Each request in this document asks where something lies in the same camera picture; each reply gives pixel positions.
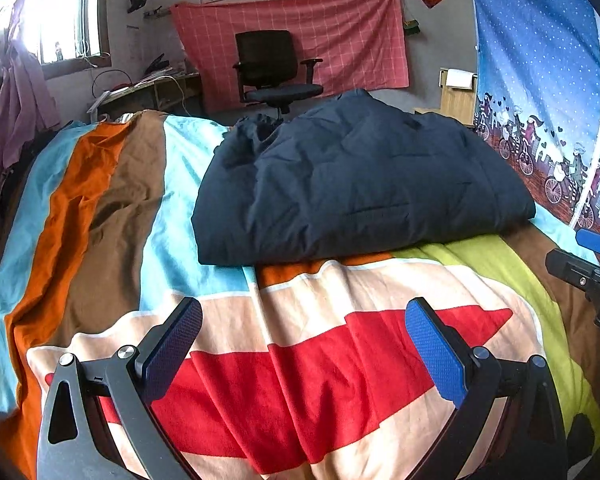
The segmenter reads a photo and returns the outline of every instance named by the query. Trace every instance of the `window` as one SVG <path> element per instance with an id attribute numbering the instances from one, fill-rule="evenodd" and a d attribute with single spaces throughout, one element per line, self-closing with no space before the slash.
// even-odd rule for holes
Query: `window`
<path id="1" fill-rule="evenodd" d="M 0 13 L 0 51 L 11 10 Z M 47 79 L 111 65 L 106 0 L 26 0 L 20 27 L 27 49 L 40 60 Z"/>

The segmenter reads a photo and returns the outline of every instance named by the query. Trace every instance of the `light blue stripe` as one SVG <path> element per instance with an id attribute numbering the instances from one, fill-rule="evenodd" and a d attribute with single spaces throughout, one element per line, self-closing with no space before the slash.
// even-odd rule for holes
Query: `light blue stripe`
<path id="1" fill-rule="evenodd" d="M 536 217 L 532 219 L 531 223 L 551 238 L 563 251 L 574 254 L 592 264 L 600 264 L 596 258 L 596 253 L 578 245 L 576 231 L 558 220 L 538 203 L 536 203 Z"/>
<path id="2" fill-rule="evenodd" d="M 38 155 L 24 188 L 0 263 L 0 413 L 16 407 L 18 380 L 7 346 L 4 317 L 22 300 L 38 239 L 49 215 L 51 194 L 58 188 L 78 139 L 94 126 L 71 126 L 56 135 Z"/>
<path id="3" fill-rule="evenodd" d="M 147 239 L 140 270 L 140 310 L 160 307 L 165 293 L 193 297 L 248 292 L 253 267 L 203 266 L 191 215 L 214 149 L 227 128 L 204 119 L 170 116 L 164 123 L 167 165 L 165 193 Z"/>

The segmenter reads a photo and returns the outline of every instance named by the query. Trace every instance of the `desk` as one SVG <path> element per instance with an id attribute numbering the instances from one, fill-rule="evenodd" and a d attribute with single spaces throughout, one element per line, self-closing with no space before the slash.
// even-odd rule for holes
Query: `desk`
<path id="1" fill-rule="evenodd" d="M 194 115 L 195 110 L 192 111 L 190 105 L 192 98 L 197 98 L 200 116 L 206 118 L 200 74 L 180 74 L 174 75 L 173 78 L 177 83 L 170 78 L 160 78 L 113 92 L 98 106 L 98 117 L 107 114 L 110 120 L 115 121 L 124 114 L 142 110 L 186 114 L 184 110 L 178 110 L 182 108 L 182 92 L 184 92 L 185 105 L 189 113 Z"/>
<path id="2" fill-rule="evenodd" d="M 452 88 L 446 85 L 448 69 L 440 70 L 440 86 L 442 87 L 442 98 L 440 108 L 414 108 L 414 113 L 425 114 L 435 112 L 446 117 L 456 119 L 467 128 L 474 127 L 475 101 L 477 97 L 478 80 L 474 76 L 471 89 Z"/>

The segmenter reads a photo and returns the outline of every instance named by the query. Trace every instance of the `metal screw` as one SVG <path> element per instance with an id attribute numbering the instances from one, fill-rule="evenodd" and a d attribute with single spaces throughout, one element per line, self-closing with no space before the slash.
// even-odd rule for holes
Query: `metal screw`
<path id="1" fill-rule="evenodd" d="M 133 346 L 123 346 L 120 350 L 118 350 L 118 357 L 120 359 L 127 359 L 131 357 L 136 352 L 136 349 Z"/>
<path id="2" fill-rule="evenodd" d="M 491 354 L 484 346 L 477 346 L 476 348 L 474 348 L 474 356 L 477 359 L 484 361 L 485 359 L 489 358 L 489 355 Z"/>
<path id="3" fill-rule="evenodd" d="M 544 368 L 546 366 L 546 361 L 544 360 L 544 357 L 540 355 L 534 355 L 531 358 L 531 362 L 535 364 L 538 368 Z"/>
<path id="4" fill-rule="evenodd" d="M 68 366 L 71 363 L 74 362 L 74 355 L 73 354 L 62 354 L 60 356 L 60 359 L 58 361 L 62 366 Z"/>

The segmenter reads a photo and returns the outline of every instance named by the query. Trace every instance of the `green stripe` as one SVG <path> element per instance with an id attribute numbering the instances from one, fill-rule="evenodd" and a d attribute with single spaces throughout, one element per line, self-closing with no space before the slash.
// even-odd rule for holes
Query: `green stripe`
<path id="1" fill-rule="evenodd" d="M 477 274 L 512 288 L 535 311 L 542 329 L 547 361 L 560 399 L 567 431 L 578 413 L 589 417 L 600 445 L 600 408 L 580 365 L 569 354 L 560 307 L 549 297 L 535 274 L 504 241 L 494 235 L 479 236 L 445 245 L 428 244 L 393 253 L 395 258 L 426 258 L 446 266 L 467 266 Z"/>

